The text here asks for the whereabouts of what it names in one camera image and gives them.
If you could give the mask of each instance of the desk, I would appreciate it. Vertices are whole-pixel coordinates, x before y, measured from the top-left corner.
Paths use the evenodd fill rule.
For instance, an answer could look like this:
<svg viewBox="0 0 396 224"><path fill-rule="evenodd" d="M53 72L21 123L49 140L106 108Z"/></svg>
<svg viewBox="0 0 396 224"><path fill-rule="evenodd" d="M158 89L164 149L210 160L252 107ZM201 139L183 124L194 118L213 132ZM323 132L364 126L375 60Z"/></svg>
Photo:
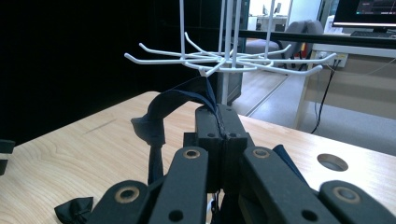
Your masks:
<svg viewBox="0 0 396 224"><path fill-rule="evenodd" d="M271 32L276 30L277 25L281 25L283 27L283 30L286 28L286 22L288 20L287 16L274 16L273 17L273 23L271 26ZM261 24L261 31L268 31L268 26L270 22L270 17L269 16L257 16L257 23Z"/></svg>
<svg viewBox="0 0 396 224"><path fill-rule="evenodd" d="M0 176L0 223L57 222L53 208L77 197L93 196L126 179L146 182L149 146L135 134L131 118L143 116L157 92L146 92L119 105L20 145ZM184 132L194 131L194 110L186 103L165 121L167 171ZM257 146L283 144L313 189L341 179L366 190L396 214L396 158L361 147L302 133L275 124L240 117ZM348 163L345 172L319 164L330 153Z"/></svg>
<svg viewBox="0 0 396 224"><path fill-rule="evenodd" d="M325 104L387 119L396 119L396 64L388 64L381 70L365 75L396 58L396 49L370 49L337 45L314 44L312 57L318 51L347 53L344 68L337 68L329 88ZM329 80L330 69L324 66L318 99L322 99ZM294 121L299 128L306 112L307 102L317 99L318 77L307 77Z"/></svg>

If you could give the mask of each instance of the hanging rack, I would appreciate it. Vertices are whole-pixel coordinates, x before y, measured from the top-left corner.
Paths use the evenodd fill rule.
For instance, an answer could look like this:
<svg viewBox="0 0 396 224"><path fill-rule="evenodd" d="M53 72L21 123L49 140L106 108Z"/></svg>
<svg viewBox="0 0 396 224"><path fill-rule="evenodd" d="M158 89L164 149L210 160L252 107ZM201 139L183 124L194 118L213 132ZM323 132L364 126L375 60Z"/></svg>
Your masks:
<svg viewBox="0 0 396 224"><path fill-rule="evenodd" d="M269 15L268 27L272 27L273 16L274 16L274 4L275 0L272 0L271 10ZM237 0L234 20L234 32L233 32L233 46L238 46L239 36L239 18L241 13L241 0ZM322 69L321 65L308 69L306 71L294 71L285 68L276 67L277 63L315 63L323 64L330 60L333 60L336 56L335 53L329 55L326 58L318 60L284 60L284 59L269 59L268 56L274 54L281 54L286 52L290 46L285 49L268 52L269 42L266 41L265 52L259 54L246 54L238 53L236 49L231 48L231 32L232 32L232 18L233 18L233 0L221 1L221 15L220 15L220 27L219 27L219 50L218 52L206 51L198 47L194 42L189 39L189 36L184 32L184 0L179 0L179 14L180 14L180 53L172 51L163 51L156 49L149 49L142 43L139 46L146 52L153 54L160 54L166 56L177 57L177 59L165 59L165 60L139 60L136 59L129 53L125 53L124 56L134 63L139 64L175 64L180 63L187 67L197 69L201 76L209 77L215 72L224 73L223 79L223 99L221 102L224 104L224 95L228 92L228 80L230 74L243 73L248 71L263 70L269 72L276 72L287 75L298 75L298 76L311 76ZM222 49L223 42L223 24L225 19L225 45L224 52ZM271 29L267 32L266 39L269 40L271 37ZM197 52L186 53L185 41L189 42ZM216 63L214 66L202 65L202 63Z"/></svg>

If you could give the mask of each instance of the wire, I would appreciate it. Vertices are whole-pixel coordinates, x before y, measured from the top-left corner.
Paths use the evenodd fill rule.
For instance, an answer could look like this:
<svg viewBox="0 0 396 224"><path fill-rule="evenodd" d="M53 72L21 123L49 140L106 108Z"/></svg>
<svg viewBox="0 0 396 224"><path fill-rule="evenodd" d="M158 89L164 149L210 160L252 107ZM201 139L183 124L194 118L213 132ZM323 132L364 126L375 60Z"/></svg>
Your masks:
<svg viewBox="0 0 396 224"><path fill-rule="evenodd" d="M320 103L319 114L318 114L318 118L317 118L317 125L315 126L314 130L311 133L314 133L318 129L318 126L320 124L321 112L322 112L323 105L324 105L324 100L326 99L326 95L327 95L327 92L329 90L330 83L332 82L332 77L334 76L335 70L337 69L338 64L340 62L341 62L341 60L334 60L334 63L332 64L333 69L332 69L332 72L330 73L329 82L327 83L326 91L324 92L322 101Z"/></svg>
<svg viewBox="0 0 396 224"><path fill-rule="evenodd" d="M345 75L350 75L350 76L369 76L369 75L371 75L371 74L373 74L373 73L376 73L376 72L378 72L379 70L385 68L386 66L390 65L391 63L394 63L395 61L396 61L396 58L392 59L390 62L388 62L388 63L386 63L386 64L380 66L379 68L376 68L375 70L373 70L373 71L371 71L371 72L368 72L368 73L364 73L364 74L360 74L360 75L355 75L355 74L350 75L350 74L348 74L348 73L345 73Z"/></svg>
<svg viewBox="0 0 396 224"><path fill-rule="evenodd" d="M317 109L317 105L318 105L318 97L319 97L319 83L320 83L320 73L317 74L317 98L315 99L315 116L317 117L317 123L318 123L318 109Z"/></svg>

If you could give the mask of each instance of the wooden table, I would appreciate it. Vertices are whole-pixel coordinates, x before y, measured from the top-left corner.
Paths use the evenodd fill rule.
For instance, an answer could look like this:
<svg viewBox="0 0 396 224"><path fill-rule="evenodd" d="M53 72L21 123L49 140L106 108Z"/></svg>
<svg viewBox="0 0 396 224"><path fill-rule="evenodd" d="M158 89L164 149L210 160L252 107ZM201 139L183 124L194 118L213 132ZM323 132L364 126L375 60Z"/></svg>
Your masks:
<svg viewBox="0 0 396 224"><path fill-rule="evenodd" d="M77 197L94 198L126 179L146 183L149 146L135 134L131 118L143 116L157 92L147 92L20 145L0 176L0 223L60 223L53 208ZM165 119L163 164L167 171L184 132L194 132L196 103ZM313 189L341 179L359 186L396 214L396 158L361 147L241 117L257 146L283 144ZM335 172L318 162L333 154L348 164Z"/></svg>

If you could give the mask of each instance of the computer monitor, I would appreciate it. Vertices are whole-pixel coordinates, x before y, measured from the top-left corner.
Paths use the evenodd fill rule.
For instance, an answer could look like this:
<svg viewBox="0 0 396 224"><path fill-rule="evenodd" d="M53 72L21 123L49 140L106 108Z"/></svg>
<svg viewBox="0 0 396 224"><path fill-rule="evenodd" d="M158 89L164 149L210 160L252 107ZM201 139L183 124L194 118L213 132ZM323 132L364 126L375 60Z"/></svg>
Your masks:
<svg viewBox="0 0 396 224"><path fill-rule="evenodd" d="M275 10L274 10L274 13L279 13L281 7L282 7L282 4L281 4L281 3L278 3L277 6L276 6L276 8L275 8Z"/></svg>
<svg viewBox="0 0 396 224"><path fill-rule="evenodd" d="M371 28L386 32L396 28L396 0L340 0L334 27Z"/></svg>

